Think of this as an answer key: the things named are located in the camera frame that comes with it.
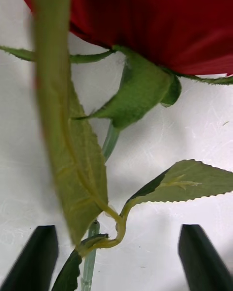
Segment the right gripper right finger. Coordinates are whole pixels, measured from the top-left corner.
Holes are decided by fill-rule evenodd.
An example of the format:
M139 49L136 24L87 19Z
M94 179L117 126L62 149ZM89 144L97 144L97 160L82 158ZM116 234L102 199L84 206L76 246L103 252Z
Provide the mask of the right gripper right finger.
M231 291L233 278L199 225L182 225L179 257L191 291Z

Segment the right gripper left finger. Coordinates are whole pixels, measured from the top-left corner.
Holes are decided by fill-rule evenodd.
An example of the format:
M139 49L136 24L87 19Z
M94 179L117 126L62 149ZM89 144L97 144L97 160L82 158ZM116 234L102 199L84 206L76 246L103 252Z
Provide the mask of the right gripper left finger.
M48 291L58 258L54 225L38 226L5 278L2 291Z

